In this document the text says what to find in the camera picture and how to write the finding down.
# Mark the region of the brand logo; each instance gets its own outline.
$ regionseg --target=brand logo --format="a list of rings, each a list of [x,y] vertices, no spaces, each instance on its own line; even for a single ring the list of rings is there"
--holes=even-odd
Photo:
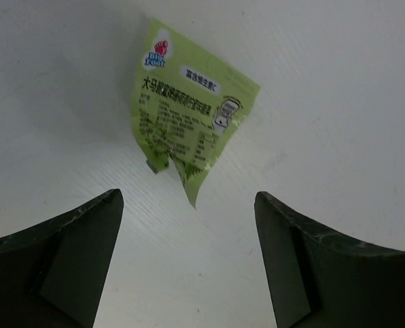
[[[166,60],[173,53],[169,31],[160,29],[152,41],[151,50],[143,56],[143,67],[153,70],[156,67],[165,67]]]

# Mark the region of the food packet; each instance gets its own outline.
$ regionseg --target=food packet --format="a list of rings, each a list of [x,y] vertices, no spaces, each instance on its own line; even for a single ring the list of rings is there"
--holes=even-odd
[[[249,115],[260,87],[153,20],[131,96],[132,131],[154,172],[171,159],[195,207],[202,182]]]

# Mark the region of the white cartoon figure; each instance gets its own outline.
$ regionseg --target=white cartoon figure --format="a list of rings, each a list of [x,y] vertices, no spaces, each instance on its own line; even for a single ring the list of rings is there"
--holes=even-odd
[[[218,134],[225,132],[228,124],[232,120],[232,116],[239,110],[240,105],[234,100],[228,99],[222,102],[222,105],[218,107],[216,115],[213,118],[213,129]]]
[[[152,41],[151,50],[146,53],[141,64],[145,70],[153,70],[156,67],[165,67],[166,60],[173,54],[173,45],[170,33],[166,29],[160,29]]]

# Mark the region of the white surface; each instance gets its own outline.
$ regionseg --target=white surface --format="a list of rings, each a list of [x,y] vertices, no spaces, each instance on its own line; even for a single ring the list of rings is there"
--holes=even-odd
[[[262,90],[195,211],[130,131],[156,16]],[[95,327],[274,327],[253,200],[405,249],[405,1],[0,0],[0,236],[118,187]]]

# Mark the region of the black object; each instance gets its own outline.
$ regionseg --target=black object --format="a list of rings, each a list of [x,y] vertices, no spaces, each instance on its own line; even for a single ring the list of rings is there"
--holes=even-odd
[[[264,192],[255,218],[278,328],[405,328],[404,251],[346,236]]]
[[[110,190],[0,238],[0,328],[93,327],[122,211]]]

